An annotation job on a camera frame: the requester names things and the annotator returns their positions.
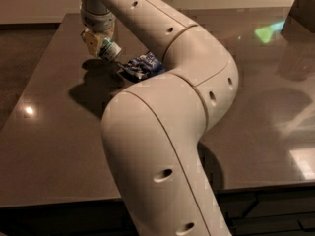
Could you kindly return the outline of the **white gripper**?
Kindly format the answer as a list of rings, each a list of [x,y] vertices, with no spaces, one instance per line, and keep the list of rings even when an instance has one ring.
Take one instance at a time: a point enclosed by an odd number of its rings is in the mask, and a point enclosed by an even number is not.
[[[97,57],[105,35],[113,37],[115,16],[105,6],[100,4],[93,6],[81,5],[80,12],[82,22],[87,27],[87,29],[82,31],[81,38],[89,54]]]

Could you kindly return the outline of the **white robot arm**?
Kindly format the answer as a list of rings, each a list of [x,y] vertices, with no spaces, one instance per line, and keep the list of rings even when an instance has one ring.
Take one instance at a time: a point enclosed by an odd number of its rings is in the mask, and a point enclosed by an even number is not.
[[[161,0],[82,0],[82,19],[103,31],[117,18],[165,72],[117,93],[102,142],[140,236],[231,236],[197,143],[235,99],[230,53],[203,27]]]

